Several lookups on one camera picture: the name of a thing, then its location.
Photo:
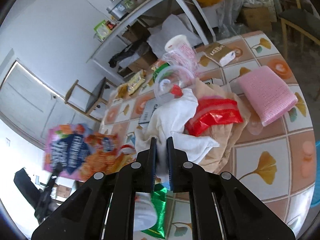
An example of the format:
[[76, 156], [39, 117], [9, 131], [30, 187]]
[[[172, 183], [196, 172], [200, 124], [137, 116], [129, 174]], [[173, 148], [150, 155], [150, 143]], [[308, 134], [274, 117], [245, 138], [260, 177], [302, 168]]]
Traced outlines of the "green foil snack bag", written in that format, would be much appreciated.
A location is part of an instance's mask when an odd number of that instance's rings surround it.
[[151, 203], [156, 212], [156, 222], [153, 226], [142, 230], [143, 233], [159, 239], [166, 239], [165, 217], [167, 210], [168, 189], [162, 184], [156, 184], [155, 190], [151, 193]]

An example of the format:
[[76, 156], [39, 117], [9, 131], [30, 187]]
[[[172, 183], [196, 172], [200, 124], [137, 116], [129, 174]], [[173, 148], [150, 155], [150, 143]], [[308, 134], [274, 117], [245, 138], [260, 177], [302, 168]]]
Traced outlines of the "beige stocking fabric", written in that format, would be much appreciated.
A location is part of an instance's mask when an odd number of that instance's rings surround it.
[[234, 99], [238, 103], [241, 116], [244, 119], [242, 124], [230, 124], [230, 125], [217, 125], [212, 126], [198, 137], [209, 136], [216, 140], [220, 146], [212, 148], [209, 153], [200, 161], [206, 171], [212, 173], [219, 173], [223, 167], [227, 164], [232, 147], [240, 138], [244, 128], [247, 126], [251, 113], [243, 101], [232, 92], [228, 92], [218, 85], [207, 85], [199, 79], [195, 81], [195, 89], [198, 85], [206, 85], [218, 92], [219, 95], [223, 95], [227, 98]]

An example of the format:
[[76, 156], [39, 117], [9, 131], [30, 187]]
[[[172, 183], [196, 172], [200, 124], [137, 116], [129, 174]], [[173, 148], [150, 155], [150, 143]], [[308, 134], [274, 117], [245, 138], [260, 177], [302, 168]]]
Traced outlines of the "gold tissue pack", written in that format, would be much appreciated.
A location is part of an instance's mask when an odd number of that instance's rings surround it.
[[205, 56], [218, 64], [220, 67], [224, 67], [235, 59], [235, 51], [231, 48], [214, 42], [210, 44], [204, 50]]

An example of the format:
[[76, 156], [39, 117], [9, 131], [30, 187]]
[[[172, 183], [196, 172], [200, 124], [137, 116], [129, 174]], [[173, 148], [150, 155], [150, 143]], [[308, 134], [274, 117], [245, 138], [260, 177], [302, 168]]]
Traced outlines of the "wooden chair at left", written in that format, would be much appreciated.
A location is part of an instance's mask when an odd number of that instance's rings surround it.
[[104, 95], [110, 92], [111, 88], [112, 85], [106, 77], [103, 77], [91, 91], [76, 80], [67, 91], [64, 103], [92, 120], [101, 121], [103, 111], [108, 104]]

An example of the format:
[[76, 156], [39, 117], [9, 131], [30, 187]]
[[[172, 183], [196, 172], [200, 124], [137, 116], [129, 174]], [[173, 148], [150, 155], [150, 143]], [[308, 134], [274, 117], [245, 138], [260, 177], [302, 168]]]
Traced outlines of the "blue plastic basket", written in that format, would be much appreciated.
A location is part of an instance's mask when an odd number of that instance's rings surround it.
[[316, 142], [316, 180], [313, 197], [311, 201], [311, 207], [316, 207], [320, 203], [320, 141]]

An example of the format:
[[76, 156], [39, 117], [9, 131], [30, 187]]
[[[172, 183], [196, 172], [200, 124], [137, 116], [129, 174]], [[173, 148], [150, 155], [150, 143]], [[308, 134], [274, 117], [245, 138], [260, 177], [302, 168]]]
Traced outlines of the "white plastic bottle red label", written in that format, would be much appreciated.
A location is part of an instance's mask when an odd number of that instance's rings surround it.
[[155, 188], [156, 146], [140, 151], [136, 161], [123, 167], [116, 183], [117, 211], [128, 235], [147, 229], [156, 222], [151, 203]]

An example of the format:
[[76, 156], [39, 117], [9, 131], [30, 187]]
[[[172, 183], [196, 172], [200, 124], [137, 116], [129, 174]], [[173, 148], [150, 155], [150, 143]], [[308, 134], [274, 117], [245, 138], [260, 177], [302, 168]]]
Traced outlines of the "cardboard box on floor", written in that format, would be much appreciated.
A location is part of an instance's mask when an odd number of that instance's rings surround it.
[[272, 31], [271, 14], [266, 7], [246, 8], [241, 10], [244, 24], [252, 31]]

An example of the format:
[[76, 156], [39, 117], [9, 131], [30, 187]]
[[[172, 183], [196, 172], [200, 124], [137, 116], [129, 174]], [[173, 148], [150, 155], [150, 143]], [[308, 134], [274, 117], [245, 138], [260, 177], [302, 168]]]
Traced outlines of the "steel cooking pot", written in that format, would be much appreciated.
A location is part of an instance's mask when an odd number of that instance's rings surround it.
[[114, 0], [106, 10], [116, 20], [121, 21], [136, 7], [138, 7], [138, 0]]

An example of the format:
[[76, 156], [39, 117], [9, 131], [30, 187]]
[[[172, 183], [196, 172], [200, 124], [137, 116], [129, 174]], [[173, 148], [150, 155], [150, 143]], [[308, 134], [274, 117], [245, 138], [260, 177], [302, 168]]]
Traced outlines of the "pink sponge cloth pad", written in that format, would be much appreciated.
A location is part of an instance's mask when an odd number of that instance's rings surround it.
[[261, 66], [238, 78], [238, 84], [260, 118], [268, 126], [298, 102], [289, 86], [268, 66]]

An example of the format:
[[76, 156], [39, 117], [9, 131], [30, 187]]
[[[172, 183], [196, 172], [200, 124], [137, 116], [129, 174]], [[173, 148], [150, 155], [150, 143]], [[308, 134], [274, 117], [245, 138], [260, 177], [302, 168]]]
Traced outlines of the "small gold candy packet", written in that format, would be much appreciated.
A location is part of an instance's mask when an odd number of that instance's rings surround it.
[[146, 72], [142, 69], [127, 82], [127, 92], [129, 95], [132, 95], [145, 82], [145, 76]]

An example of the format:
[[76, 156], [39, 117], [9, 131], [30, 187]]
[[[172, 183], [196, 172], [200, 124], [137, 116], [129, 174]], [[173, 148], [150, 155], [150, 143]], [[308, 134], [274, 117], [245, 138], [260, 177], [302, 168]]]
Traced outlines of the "blue white cardboard box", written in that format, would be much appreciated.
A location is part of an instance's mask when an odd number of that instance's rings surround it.
[[138, 124], [142, 127], [144, 127], [145, 125], [147, 125], [150, 120], [151, 117], [154, 113], [154, 111], [159, 107], [159, 103], [157, 101], [156, 98], [150, 99], [146, 102], [145, 106], [144, 106], [144, 110], [143, 113], [139, 119]]

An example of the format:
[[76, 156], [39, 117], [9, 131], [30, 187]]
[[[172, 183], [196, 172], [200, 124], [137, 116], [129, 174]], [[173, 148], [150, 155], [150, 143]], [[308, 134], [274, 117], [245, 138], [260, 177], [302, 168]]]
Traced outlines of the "white cloth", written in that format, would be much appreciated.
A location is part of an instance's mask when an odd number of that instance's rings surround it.
[[198, 100], [190, 88], [185, 88], [182, 92], [182, 97], [158, 107], [146, 128], [135, 130], [135, 149], [138, 153], [149, 149], [151, 139], [156, 139], [156, 177], [161, 183], [169, 181], [167, 161], [167, 139], [169, 137], [172, 137], [174, 147], [184, 151], [188, 160], [196, 164], [200, 163], [212, 148], [220, 146], [209, 136], [195, 137], [183, 133], [185, 124], [196, 113]]

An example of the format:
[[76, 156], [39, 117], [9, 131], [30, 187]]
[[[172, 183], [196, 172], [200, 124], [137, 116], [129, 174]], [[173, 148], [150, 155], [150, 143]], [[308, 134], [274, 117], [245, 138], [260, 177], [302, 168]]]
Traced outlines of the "wooden chair black seat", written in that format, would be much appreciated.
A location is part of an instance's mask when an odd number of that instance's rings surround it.
[[306, 36], [319, 45], [319, 18], [302, 9], [300, 0], [295, 0], [297, 8], [289, 9], [279, 14], [283, 34], [283, 57], [288, 59], [288, 35], [287, 26], [300, 32], [300, 51], [304, 49], [304, 37]]

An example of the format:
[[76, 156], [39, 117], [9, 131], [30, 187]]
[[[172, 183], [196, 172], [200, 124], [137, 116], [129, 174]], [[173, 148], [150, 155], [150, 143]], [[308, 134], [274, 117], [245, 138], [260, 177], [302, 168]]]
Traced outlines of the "patterned tablecloth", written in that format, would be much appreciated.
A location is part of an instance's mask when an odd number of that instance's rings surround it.
[[[238, 178], [298, 235], [310, 208], [317, 159], [311, 115], [303, 92], [287, 62], [263, 32], [219, 42], [234, 49], [236, 58], [223, 68], [214, 62], [200, 65], [201, 79], [207, 84], [229, 83], [231, 91], [252, 113], [222, 170]], [[270, 67], [298, 99], [295, 107], [265, 127], [236, 83], [236, 78], [261, 66]], [[153, 83], [149, 82], [130, 99], [110, 98], [99, 132], [118, 134], [121, 146], [132, 144], [142, 107], [152, 96]], [[188, 197], [186, 193], [168, 191], [166, 239], [192, 239]]]

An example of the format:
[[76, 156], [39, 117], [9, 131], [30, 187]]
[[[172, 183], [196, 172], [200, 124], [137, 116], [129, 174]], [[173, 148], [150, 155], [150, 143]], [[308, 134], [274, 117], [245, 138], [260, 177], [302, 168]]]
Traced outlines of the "white side table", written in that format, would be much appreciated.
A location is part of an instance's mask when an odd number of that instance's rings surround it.
[[94, 63], [103, 70], [105, 76], [109, 79], [109, 83], [112, 83], [114, 86], [124, 82], [124, 78], [118, 74], [118, 67], [111, 68], [108, 64], [110, 58], [118, 53], [118, 50], [109, 44], [115, 38], [121, 39], [121, 32], [128, 25], [136, 21], [146, 28], [153, 28], [161, 24], [172, 12], [171, 7], [174, 3], [177, 3], [183, 13], [185, 13], [204, 45], [208, 45], [210, 41], [216, 40], [216, 35], [210, 26], [208, 18], [205, 16], [197, 0], [146, 0], [117, 23], [117, 26], [103, 40], [88, 58], [87, 62]]

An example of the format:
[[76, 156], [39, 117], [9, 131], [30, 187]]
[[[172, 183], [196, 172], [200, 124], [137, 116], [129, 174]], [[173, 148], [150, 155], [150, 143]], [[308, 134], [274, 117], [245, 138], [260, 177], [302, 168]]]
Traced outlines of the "pink orange snack bag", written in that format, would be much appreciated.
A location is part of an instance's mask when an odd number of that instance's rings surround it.
[[134, 146], [121, 146], [118, 134], [95, 132], [86, 124], [65, 124], [48, 132], [43, 169], [52, 172], [61, 164], [61, 177], [87, 181], [97, 172], [118, 172], [136, 155]]

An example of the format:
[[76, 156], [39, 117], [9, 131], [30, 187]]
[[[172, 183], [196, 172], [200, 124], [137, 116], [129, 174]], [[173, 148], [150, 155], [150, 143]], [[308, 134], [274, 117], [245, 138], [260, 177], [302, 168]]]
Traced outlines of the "red plastic bag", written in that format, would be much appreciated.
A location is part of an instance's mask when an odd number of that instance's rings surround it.
[[244, 122], [236, 100], [219, 95], [206, 85], [198, 85], [195, 93], [198, 106], [184, 126], [189, 135], [198, 137], [212, 126]]

